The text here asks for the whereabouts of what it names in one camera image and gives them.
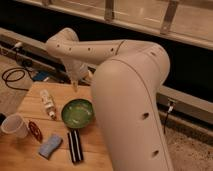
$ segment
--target white cup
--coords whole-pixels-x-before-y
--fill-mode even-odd
[[[18,114],[9,115],[1,124],[1,129],[6,134],[14,134],[18,138],[24,138],[28,134],[27,125]]]

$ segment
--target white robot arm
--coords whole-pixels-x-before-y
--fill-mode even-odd
[[[157,88],[170,66],[165,50],[145,41],[77,40],[65,28],[46,48],[65,67],[73,59],[100,64],[92,80],[92,101],[114,170],[173,171],[156,105]],[[78,79],[86,75],[84,69]]]

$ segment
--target white bottle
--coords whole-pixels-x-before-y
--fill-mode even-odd
[[[56,107],[55,107],[52,96],[49,94],[49,92],[46,89],[40,91],[40,96],[41,96],[42,102],[44,104],[46,113],[53,120],[55,120],[56,119]]]

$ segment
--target cable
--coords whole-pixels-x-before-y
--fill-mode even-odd
[[[16,60],[16,62],[17,62],[17,53],[18,53],[18,52],[16,51],[16,53],[15,53],[15,60]],[[22,75],[21,75],[20,77],[16,78],[16,79],[10,79],[10,77],[11,77],[14,73],[17,73],[17,72],[22,73]],[[33,78],[32,78],[32,76],[31,76],[31,74],[30,74],[30,72],[32,72],[32,71],[28,70],[26,66],[23,66],[23,67],[15,67],[15,68],[10,68],[10,69],[5,70],[5,71],[3,72],[3,74],[2,74],[2,80],[4,81],[5,85],[6,85],[8,88],[15,89],[15,90],[28,91],[28,89],[19,88],[19,87],[13,87],[13,86],[11,86],[11,85],[8,84],[9,82],[16,82],[16,81],[21,80],[22,78],[24,78],[26,72],[28,73],[28,76],[30,77],[30,79],[31,79],[32,81],[34,81]]]
[[[3,46],[2,45],[0,45],[0,48],[1,48],[1,55],[3,55],[3,56],[7,56],[9,53],[11,53],[12,51],[13,51],[13,49],[15,49],[16,47],[15,46],[13,46],[11,49],[9,49],[6,53],[4,53],[4,51],[3,51]]]
[[[166,112],[166,118],[165,118],[164,124],[163,124],[163,132],[164,132],[164,134],[166,134],[166,123],[167,123],[169,114],[173,111],[174,106],[175,106],[175,101],[169,101],[169,109]]]

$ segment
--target sponge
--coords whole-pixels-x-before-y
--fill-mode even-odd
[[[52,134],[47,142],[43,143],[38,151],[38,153],[49,159],[51,154],[60,146],[63,139],[56,134]]]

